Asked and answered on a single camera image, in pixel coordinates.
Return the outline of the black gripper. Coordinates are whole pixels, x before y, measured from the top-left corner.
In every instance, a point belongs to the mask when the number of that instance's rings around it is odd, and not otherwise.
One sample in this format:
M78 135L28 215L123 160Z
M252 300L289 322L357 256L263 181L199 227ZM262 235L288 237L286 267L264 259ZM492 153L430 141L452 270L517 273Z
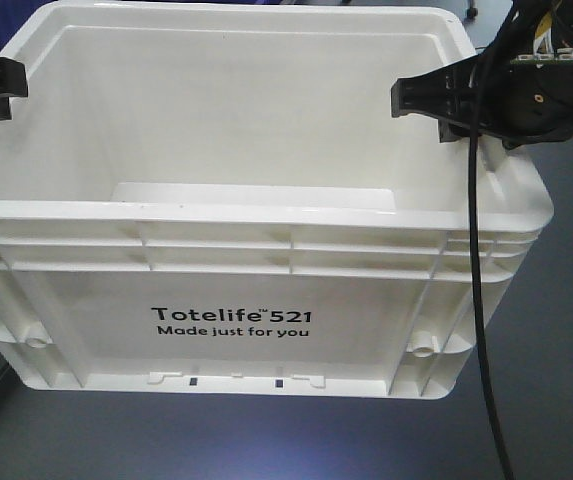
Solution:
M573 137L573 1L515 1L481 55L390 89L391 117L435 119L440 143L470 137L476 106L508 149Z

